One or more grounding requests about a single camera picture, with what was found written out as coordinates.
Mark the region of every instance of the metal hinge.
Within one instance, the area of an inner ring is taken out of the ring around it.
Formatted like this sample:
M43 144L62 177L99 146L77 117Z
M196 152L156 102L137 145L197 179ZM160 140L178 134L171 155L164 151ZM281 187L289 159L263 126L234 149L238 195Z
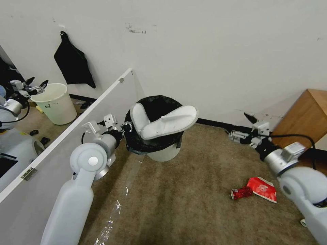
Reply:
M23 174L23 176L21 177L23 180L26 180L26 181L28 181L31 177L32 177L32 175L33 174L35 174L36 173L36 169L35 168L29 168L24 174Z

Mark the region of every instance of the white slipper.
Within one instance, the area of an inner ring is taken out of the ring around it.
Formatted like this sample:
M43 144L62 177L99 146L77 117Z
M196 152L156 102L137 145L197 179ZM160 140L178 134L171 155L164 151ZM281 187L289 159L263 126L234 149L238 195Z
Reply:
M145 125L140 136L144 140L151 140L160 136L179 133L193 126L197 119L198 110L194 106L182 106Z
M132 119L134 128L138 135L140 135L142 128L150 123L150 120L147 117L145 109L141 103L136 103L131 107L130 118Z

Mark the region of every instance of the mirror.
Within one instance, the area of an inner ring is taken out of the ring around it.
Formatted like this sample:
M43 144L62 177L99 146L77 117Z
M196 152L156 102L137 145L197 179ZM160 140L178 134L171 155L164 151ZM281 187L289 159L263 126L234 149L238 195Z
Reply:
M65 84L23 78L0 46L0 192L93 101L70 98Z

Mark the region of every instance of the transparent plastic film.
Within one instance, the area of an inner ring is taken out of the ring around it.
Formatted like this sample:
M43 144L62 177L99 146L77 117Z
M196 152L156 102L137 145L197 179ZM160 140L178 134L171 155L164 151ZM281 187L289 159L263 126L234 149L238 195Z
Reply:
M129 175L126 179L125 185L122 187L122 198L116 200L112 207L112 211L109 214L108 220L98 237L96 238L94 245L108 245L110 244L110 239L113 239L115 236L115 231L117 229L116 223L120 217L120 213L124 208L124 204L127 203L129 198L129 193L133 182L137 176L141 163L143 161L144 155L138 155L137 160L132 166L132 169L129 172Z

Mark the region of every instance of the black baseboard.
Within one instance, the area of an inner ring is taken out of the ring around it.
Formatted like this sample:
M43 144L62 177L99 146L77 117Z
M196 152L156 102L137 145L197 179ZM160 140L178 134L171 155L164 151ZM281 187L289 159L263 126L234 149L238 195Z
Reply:
M72 99L83 100L85 102L91 102L91 103L93 103L94 101L96 101L96 99L90 98L90 97L86 97L86 96L80 96L80 95L74 95L74 94L69 94L69 96Z
M252 131L252 128L248 128L248 127L244 127L244 126L237 126L237 125L228 124L228 123L224 123L224 122L222 123L222 122L217 122L217 121L211 121L211 120L202 119L202 118L199 118L197 120L197 123L214 126L214 127L219 127L219 128L224 128L228 131L236 130L236 131L241 131L244 133L250 133ZM308 150L306 150L306 152L304 154L307 157L311 157L312 154L315 154L316 159L321 159L321 160L327 159L327 150L321 150L321 149L314 150L313 148L309 148Z
M252 131L252 128L249 128L249 127L237 126L237 125L232 125L232 124L228 124L228 123L224 123L224 122L222 123L222 122L217 122L217 121L211 121L211 120L207 120L207 119L203 119L203 118L199 118L197 120L197 123L214 126L214 127L219 127L219 128L224 128L228 131L236 130L236 131L241 131L244 133L250 133Z

